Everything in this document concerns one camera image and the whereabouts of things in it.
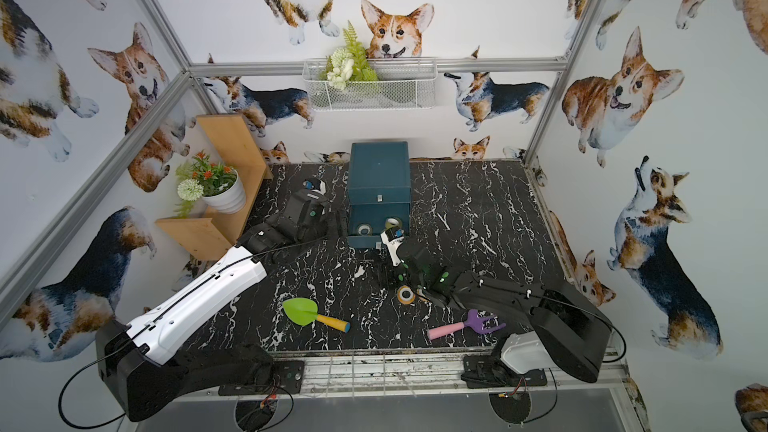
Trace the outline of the orange tape roll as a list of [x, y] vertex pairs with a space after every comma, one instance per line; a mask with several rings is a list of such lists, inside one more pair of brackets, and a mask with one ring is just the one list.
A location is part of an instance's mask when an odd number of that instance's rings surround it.
[[403, 285], [397, 289], [397, 299], [403, 305], [410, 305], [414, 303], [416, 294], [410, 287]]

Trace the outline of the yellow-green tape roll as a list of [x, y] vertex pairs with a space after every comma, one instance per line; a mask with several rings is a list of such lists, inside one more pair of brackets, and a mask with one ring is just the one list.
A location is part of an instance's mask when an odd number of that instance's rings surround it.
[[373, 228], [370, 224], [362, 223], [357, 227], [356, 234], [361, 236], [368, 236], [371, 235], [373, 232]]
[[397, 217], [389, 217], [385, 221], [386, 229], [400, 228], [401, 226], [402, 226], [402, 221]]

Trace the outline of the teal drawer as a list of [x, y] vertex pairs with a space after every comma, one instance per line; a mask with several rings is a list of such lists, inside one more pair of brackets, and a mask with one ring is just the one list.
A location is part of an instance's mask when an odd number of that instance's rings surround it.
[[[381, 233], [386, 230], [385, 221], [389, 217], [397, 217], [402, 221], [401, 228], [405, 235], [409, 235], [410, 211], [408, 203], [376, 203], [351, 205], [349, 208], [347, 243], [355, 249], [380, 248], [382, 244]], [[362, 224], [370, 224], [373, 232], [368, 236], [357, 235], [357, 227]]]

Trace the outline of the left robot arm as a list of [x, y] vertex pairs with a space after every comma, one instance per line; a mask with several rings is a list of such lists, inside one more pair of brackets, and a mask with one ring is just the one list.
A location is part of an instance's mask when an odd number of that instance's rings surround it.
[[282, 212], [249, 228], [206, 272], [161, 305], [96, 334], [98, 374], [132, 422], [141, 422], [183, 395], [219, 386], [273, 391], [273, 358], [258, 345], [184, 351], [184, 343], [227, 303], [266, 279], [280, 254], [296, 255], [347, 227], [345, 212], [305, 186]]

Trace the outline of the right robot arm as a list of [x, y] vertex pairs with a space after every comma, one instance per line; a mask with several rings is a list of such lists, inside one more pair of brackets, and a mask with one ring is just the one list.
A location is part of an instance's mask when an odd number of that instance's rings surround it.
[[595, 383], [613, 332], [610, 320], [587, 298], [562, 283], [520, 285], [444, 266], [409, 237], [380, 239], [395, 267], [394, 278], [417, 297], [443, 308], [484, 311], [502, 322], [522, 324], [530, 334], [509, 337], [501, 359], [517, 374], [557, 367]]

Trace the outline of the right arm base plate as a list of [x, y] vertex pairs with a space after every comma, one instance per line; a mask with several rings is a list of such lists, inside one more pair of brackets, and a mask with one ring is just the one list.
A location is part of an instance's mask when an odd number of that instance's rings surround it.
[[469, 389], [543, 387], [548, 384], [544, 370], [519, 375], [491, 355], [465, 355], [461, 380]]

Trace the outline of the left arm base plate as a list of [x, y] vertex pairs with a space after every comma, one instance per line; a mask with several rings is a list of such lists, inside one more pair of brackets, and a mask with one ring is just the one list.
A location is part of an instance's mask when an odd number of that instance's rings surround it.
[[278, 360], [271, 364], [261, 364], [245, 379], [235, 384], [222, 385], [218, 389], [220, 396], [266, 395], [287, 391], [298, 394], [301, 390], [305, 372], [305, 362], [300, 360]]

